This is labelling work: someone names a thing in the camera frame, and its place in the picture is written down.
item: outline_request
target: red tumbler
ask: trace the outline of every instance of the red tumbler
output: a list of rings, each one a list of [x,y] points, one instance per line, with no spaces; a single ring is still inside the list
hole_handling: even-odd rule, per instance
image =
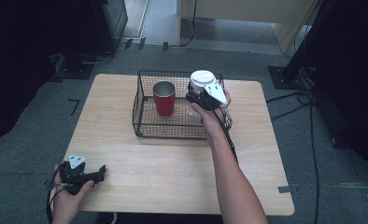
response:
[[[152,91],[158,114],[164,117],[171,116],[175,111],[175,85],[168,81],[160,81],[154,85]]]

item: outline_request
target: gray floor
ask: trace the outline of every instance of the gray floor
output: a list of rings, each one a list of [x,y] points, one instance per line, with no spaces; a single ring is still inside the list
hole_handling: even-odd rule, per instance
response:
[[[253,37],[252,44],[259,45],[257,50],[224,50],[216,46],[218,41],[211,40],[209,46],[198,42],[197,46],[163,51],[161,44],[157,43],[170,43],[169,37],[174,34],[160,35],[162,32],[156,32],[148,25],[153,13],[158,11],[153,5],[155,2],[160,1],[151,1],[143,30],[147,41],[155,38],[155,43],[146,41],[146,46],[141,50],[136,45],[129,49],[119,47],[110,60],[95,65],[89,80],[64,79],[62,83],[46,83],[22,113],[14,129],[0,138],[0,223],[47,223],[45,182],[52,174],[53,164],[59,163],[64,156],[97,74],[135,75],[142,69],[207,69],[222,73],[228,79],[259,81],[266,99],[293,92],[276,90],[273,86],[268,65],[285,66],[290,61],[290,55],[279,53],[269,35],[265,37],[266,43],[260,43],[263,37]],[[167,6],[174,10],[173,14],[159,15],[161,18],[174,17],[175,8]],[[269,33],[268,29],[262,26],[260,32]],[[166,38],[152,37],[149,31]],[[200,33],[198,38],[207,42]],[[227,45],[231,42],[227,39],[221,41],[228,42]],[[75,102],[68,99],[80,100],[73,116]],[[268,109],[272,117],[299,104],[293,97],[272,102],[268,104]],[[273,121],[277,144],[292,188],[295,213],[289,217],[269,216],[270,223],[313,223],[315,220],[317,188],[309,109],[306,107]],[[313,108],[313,116],[319,176],[318,223],[368,223],[368,163],[350,149],[332,147],[329,129],[317,107]],[[95,216],[95,213],[81,212],[74,223],[93,223]]]

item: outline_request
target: table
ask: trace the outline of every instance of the table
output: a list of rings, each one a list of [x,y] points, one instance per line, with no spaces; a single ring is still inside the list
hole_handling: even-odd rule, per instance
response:
[[[85,173],[105,164],[105,181],[86,197],[83,211],[219,214],[213,161],[206,140],[134,135],[137,76],[98,75],[64,158],[87,158]],[[239,165],[267,215],[289,216],[291,194],[262,93],[254,81],[224,80],[233,102],[230,130]]]
[[[182,18],[192,18],[196,0],[177,0],[178,43]],[[321,0],[202,0],[196,17],[272,23],[277,42],[286,53],[305,24],[312,24]]]

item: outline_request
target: person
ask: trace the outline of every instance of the person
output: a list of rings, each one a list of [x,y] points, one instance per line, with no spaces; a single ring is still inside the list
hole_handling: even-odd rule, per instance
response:
[[[230,103],[230,94],[225,89],[224,91]],[[222,220],[225,224],[267,223],[260,200],[234,158],[219,121],[211,111],[203,110],[197,104],[191,104],[191,107],[202,117],[205,138],[211,148]],[[215,112],[222,120],[222,110],[216,109]],[[60,183],[61,179],[57,174],[55,184]],[[53,202],[52,223],[70,223],[77,215],[82,200],[92,186],[93,182],[89,181],[77,195],[71,195],[65,190],[57,194]]]

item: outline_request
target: black wire basket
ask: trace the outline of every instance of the black wire basket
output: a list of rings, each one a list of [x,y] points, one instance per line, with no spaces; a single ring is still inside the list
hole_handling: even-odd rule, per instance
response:
[[[185,99],[191,72],[138,71],[134,98],[134,133],[140,137],[205,139],[201,118],[190,115]],[[176,87],[175,110],[169,117],[158,114],[153,100],[155,83],[169,81]]]

